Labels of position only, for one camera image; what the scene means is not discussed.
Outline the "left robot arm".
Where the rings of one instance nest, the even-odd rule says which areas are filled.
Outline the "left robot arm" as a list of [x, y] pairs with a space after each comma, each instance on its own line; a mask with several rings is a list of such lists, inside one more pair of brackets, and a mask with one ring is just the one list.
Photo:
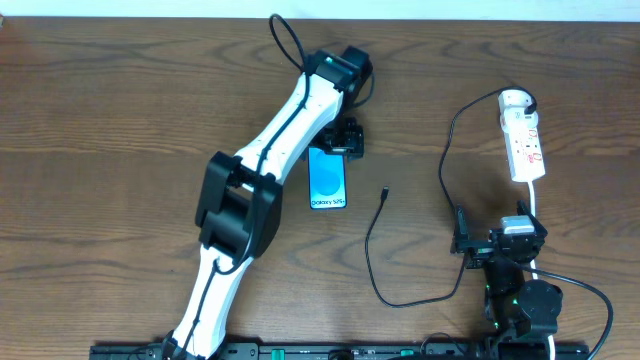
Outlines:
[[274, 239], [283, 185], [310, 147], [360, 158], [363, 129], [349, 116], [373, 74], [365, 51], [319, 50], [305, 58], [296, 87], [266, 128], [234, 155], [208, 162], [195, 214], [200, 265], [180, 324], [163, 341], [165, 359], [209, 359], [221, 347], [240, 281]]

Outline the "white power strip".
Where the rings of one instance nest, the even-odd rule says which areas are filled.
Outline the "white power strip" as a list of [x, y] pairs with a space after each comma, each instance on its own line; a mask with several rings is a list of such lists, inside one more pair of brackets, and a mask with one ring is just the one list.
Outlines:
[[506, 108], [500, 116], [504, 133], [511, 179], [514, 182], [533, 182], [545, 175], [538, 114], [525, 114], [524, 108]]

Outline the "white USB charger adapter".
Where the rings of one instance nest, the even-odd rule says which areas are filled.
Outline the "white USB charger adapter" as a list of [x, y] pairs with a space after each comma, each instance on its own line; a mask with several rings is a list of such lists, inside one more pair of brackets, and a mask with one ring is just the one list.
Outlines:
[[523, 90], [509, 89], [502, 91], [498, 96], [500, 112], [511, 108], [526, 109], [533, 104], [531, 96]]

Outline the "Samsung Galaxy smartphone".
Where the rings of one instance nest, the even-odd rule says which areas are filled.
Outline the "Samsung Galaxy smartphone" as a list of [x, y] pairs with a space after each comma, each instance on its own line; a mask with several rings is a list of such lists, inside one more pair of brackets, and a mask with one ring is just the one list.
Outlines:
[[309, 200], [313, 210], [347, 206], [345, 161], [319, 148], [308, 151]]

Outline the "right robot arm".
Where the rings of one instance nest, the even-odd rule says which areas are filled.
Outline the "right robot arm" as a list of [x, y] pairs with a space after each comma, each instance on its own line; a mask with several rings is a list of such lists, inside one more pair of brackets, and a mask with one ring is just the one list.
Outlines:
[[451, 251], [464, 256], [467, 269], [484, 272], [485, 316], [496, 327], [478, 353], [487, 359], [551, 358], [555, 348], [549, 337], [558, 330], [563, 293], [545, 280], [524, 276], [547, 230], [523, 201], [517, 203], [517, 214], [502, 218], [484, 240], [471, 238], [462, 207], [455, 217]]

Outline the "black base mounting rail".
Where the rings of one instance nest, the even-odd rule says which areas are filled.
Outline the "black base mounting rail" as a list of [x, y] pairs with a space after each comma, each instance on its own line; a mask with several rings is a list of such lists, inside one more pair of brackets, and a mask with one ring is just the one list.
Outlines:
[[[555, 359], [587, 359], [586, 345], [555, 345]], [[544, 345], [501, 344], [496, 352], [489, 354], [482, 344], [437, 340], [425, 345], [418, 344], [324, 344], [287, 345], [235, 342], [223, 344], [211, 359], [223, 360], [328, 360], [328, 359], [549, 359]], [[137, 346], [92, 346], [88, 359], [91, 360], [137, 360], [170, 359], [163, 356], [159, 343]]]

